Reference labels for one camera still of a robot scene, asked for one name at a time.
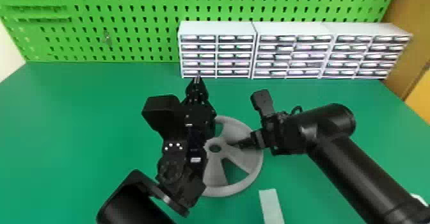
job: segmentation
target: green table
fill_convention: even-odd
[[[178,65],[32,63],[0,84],[0,223],[94,223],[133,169],[154,177],[161,138],[140,115],[147,97],[180,99]],[[379,81],[205,80],[219,115],[259,127],[250,95],[270,90],[275,109],[338,102],[355,114],[355,142],[408,191],[430,200],[430,126]],[[363,223],[307,156],[272,157],[245,191],[201,197],[177,223],[263,223],[258,190],[276,188],[286,223]]]

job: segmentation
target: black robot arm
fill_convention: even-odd
[[[99,224],[173,223],[150,197],[187,216],[206,188],[203,146],[215,134],[216,112],[203,80],[190,82],[182,102],[174,95],[149,97],[142,115],[163,139],[155,177],[159,183],[138,170],[131,172],[103,204]]]
[[[357,213],[371,224],[430,222],[430,208],[413,198],[349,138],[352,112],[330,104],[291,114],[275,113],[267,90],[251,96],[262,128],[240,141],[241,148],[270,148],[273,155],[308,154]]]

